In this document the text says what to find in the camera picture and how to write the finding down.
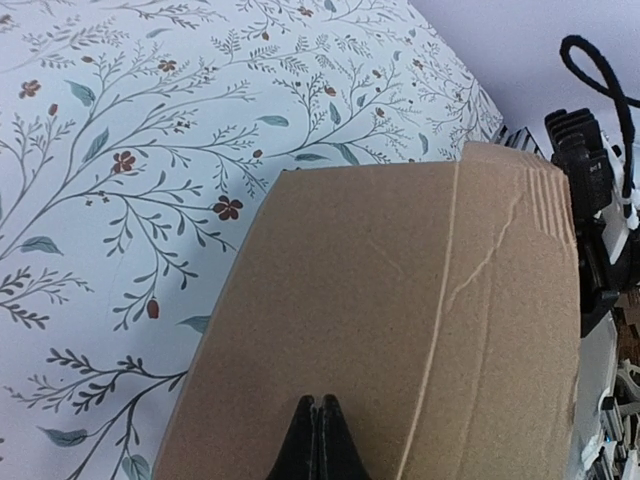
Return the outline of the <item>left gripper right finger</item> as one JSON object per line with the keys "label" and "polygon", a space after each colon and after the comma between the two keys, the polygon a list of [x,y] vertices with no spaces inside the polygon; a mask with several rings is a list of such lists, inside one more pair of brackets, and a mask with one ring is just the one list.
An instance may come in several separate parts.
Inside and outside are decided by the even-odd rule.
{"label": "left gripper right finger", "polygon": [[323,397],[316,427],[316,478],[370,480],[352,438],[345,414],[333,394]]}

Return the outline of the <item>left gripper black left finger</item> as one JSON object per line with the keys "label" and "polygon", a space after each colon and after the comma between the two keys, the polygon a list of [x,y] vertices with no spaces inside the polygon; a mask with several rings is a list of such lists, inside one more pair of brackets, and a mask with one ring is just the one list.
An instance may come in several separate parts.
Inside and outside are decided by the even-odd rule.
{"label": "left gripper black left finger", "polygon": [[316,478],[316,404],[302,396],[294,410],[286,435],[267,475],[267,480]]}

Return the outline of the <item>brown cardboard box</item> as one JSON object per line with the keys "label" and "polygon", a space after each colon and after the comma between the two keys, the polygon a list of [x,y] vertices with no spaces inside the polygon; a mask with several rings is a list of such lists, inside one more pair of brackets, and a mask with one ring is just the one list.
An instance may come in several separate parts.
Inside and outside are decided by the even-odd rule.
{"label": "brown cardboard box", "polygon": [[157,479],[266,479],[335,395],[371,479],[502,479],[486,422],[494,245],[517,151],[283,172],[216,303]]}

